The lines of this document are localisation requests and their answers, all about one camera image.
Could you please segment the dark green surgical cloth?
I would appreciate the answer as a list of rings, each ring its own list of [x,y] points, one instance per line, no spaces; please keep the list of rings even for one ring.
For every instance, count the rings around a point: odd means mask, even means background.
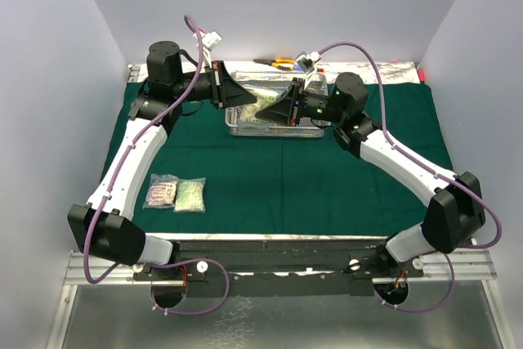
[[[391,235],[419,223],[423,204],[384,171],[319,139],[232,136],[225,114],[186,105],[150,174],[203,178],[205,211],[146,208],[147,232],[204,234]]]

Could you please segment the pink instrument packet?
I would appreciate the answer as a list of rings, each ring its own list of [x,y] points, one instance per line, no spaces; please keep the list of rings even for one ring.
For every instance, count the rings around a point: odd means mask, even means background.
[[[152,174],[143,208],[173,208],[178,190],[178,177]]]

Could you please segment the green packet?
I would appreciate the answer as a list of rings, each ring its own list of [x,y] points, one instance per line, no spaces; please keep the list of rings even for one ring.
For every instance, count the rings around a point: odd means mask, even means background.
[[[274,90],[257,87],[250,88],[248,91],[251,92],[257,100],[252,104],[241,106],[238,125],[241,128],[265,129],[271,127],[273,125],[272,122],[259,119],[256,113],[274,104],[279,99],[279,93]]]

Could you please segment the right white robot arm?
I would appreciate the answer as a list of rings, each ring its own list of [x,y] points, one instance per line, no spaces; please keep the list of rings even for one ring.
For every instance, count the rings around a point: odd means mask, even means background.
[[[452,253],[485,224],[479,180],[469,172],[458,176],[399,143],[364,111],[369,92],[358,74],[337,76],[332,92],[321,95],[295,78],[287,91],[257,111],[259,119],[295,127],[302,118],[333,124],[338,145],[375,165],[410,190],[426,206],[422,222],[400,231],[378,249],[377,270],[385,276],[425,253]]]

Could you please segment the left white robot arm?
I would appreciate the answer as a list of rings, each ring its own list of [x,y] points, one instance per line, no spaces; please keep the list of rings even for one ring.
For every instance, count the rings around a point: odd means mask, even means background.
[[[182,69],[183,51],[170,41],[150,45],[146,85],[132,102],[123,140],[103,180],[84,205],[70,208],[67,220],[81,252],[124,265],[152,264],[171,279],[181,267],[172,242],[147,235],[132,222],[138,193],[155,155],[182,114],[182,102],[208,100],[217,109],[252,104],[221,60],[200,72]]]

